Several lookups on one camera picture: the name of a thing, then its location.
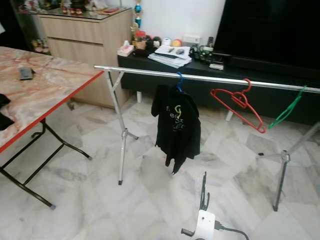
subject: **marble floor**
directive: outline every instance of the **marble floor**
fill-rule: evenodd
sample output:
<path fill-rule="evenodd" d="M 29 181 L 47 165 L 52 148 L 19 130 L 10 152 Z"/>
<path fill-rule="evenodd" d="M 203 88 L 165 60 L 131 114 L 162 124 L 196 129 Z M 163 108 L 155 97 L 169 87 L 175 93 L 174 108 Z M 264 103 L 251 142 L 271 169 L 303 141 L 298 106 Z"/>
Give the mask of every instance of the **marble floor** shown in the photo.
<path fill-rule="evenodd" d="M 272 210 L 280 160 L 255 160 L 259 152 L 288 149 L 310 128 L 283 122 L 261 134 L 238 117 L 224 121 L 225 109 L 200 107 L 201 154 L 172 176 L 165 154 L 155 146 L 157 118 L 152 99 L 122 108 L 129 131 L 123 185 L 118 186 L 121 129 L 112 109 L 75 103 L 47 118 L 48 124 L 93 160 L 64 147 L 28 184 L 57 207 L 50 210 L 0 175 L 0 240 L 187 240 L 193 231 L 207 171 L 208 211 L 225 227 L 251 240 L 320 239 L 320 135 L 291 156 L 278 212 Z M 266 125 L 273 120 L 264 118 Z M 0 154 L 0 164 L 21 149 L 36 126 Z M 49 133 L 8 168 L 19 180 L 59 146 Z M 243 240 L 217 231 L 215 240 Z"/>

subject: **tissue box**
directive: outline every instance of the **tissue box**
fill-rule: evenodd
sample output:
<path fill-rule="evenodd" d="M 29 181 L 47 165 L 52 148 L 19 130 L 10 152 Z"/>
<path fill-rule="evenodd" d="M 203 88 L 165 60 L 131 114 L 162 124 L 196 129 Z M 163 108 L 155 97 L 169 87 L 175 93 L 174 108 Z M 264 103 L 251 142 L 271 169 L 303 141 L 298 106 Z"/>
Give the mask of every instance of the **tissue box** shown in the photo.
<path fill-rule="evenodd" d="M 122 46 L 118 48 L 118 55 L 128 57 L 134 51 L 133 45 Z"/>

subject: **red hanger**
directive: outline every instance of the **red hanger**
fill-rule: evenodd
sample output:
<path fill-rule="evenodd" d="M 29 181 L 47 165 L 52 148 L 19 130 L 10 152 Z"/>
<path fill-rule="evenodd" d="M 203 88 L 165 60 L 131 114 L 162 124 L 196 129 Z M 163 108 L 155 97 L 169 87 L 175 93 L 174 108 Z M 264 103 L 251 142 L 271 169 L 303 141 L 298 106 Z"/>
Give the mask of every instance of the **red hanger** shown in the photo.
<path fill-rule="evenodd" d="M 220 103 L 222 103 L 227 109 L 229 109 L 231 112 L 233 112 L 234 114 L 236 114 L 239 118 L 241 118 L 243 121 L 245 121 L 248 125 L 250 125 L 251 127 L 253 127 L 254 129 L 256 129 L 258 132 L 264 134 L 266 132 L 266 128 L 263 126 L 263 122 L 260 118 L 260 116 L 258 115 L 258 113 L 255 111 L 255 109 L 248 103 L 247 97 L 245 96 L 245 92 L 249 92 L 249 90 L 251 89 L 251 82 L 249 79 L 245 78 L 243 79 L 245 81 L 247 81 L 249 83 L 249 86 L 247 89 L 242 90 L 242 92 L 236 91 L 236 92 L 231 92 L 225 89 L 212 89 L 210 94 L 212 95 L 212 97 L 214 97 L 215 99 L 217 99 Z M 254 115 L 256 115 L 256 117 L 258 118 L 260 124 L 259 126 L 255 126 L 253 125 L 251 122 L 249 122 L 247 119 L 245 119 L 243 116 L 241 116 L 239 113 L 237 113 L 235 110 L 233 110 L 231 107 L 229 107 L 227 104 L 225 104 L 220 98 L 217 97 L 217 92 L 225 92 L 231 95 L 231 99 L 238 104 L 240 107 L 242 107 L 243 109 L 245 108 L 249 108 L 251 109 L 251 111 L 254 113 Z"/>

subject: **tv screen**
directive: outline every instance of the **tv screen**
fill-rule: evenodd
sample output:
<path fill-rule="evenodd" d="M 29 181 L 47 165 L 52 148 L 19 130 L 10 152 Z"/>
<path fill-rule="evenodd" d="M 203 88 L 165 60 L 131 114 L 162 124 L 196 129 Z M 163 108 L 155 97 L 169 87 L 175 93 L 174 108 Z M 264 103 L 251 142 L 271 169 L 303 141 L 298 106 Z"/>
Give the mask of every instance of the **tv screen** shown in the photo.
<path fill-rule="evenodd" d="M 214 51 L 320 69 L 316 2 L 226 0 Z"/>

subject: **power cord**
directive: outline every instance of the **power cord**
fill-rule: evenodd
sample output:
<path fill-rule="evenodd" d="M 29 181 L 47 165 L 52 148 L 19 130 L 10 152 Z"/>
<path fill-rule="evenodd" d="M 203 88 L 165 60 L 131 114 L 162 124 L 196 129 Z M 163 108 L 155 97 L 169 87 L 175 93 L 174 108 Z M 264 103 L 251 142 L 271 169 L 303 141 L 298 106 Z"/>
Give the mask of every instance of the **power cord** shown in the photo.
<path fill-rule="evenodd" d="M 214 229 L 215 230 L 226 230 L 226 231 L 230 231 L 230 232 L 235 232 L 235 233 L 239 233 L 242 234 L 246 240 L 249 240 L 249 237 L 247 236 L 247 234 L 245 234 L 243 231 L 237 230 L 237 229 L 232 229 L 232 228 L 227 228 L 222 226 L 222 224 L 219 221 L 214 221 Z"/>

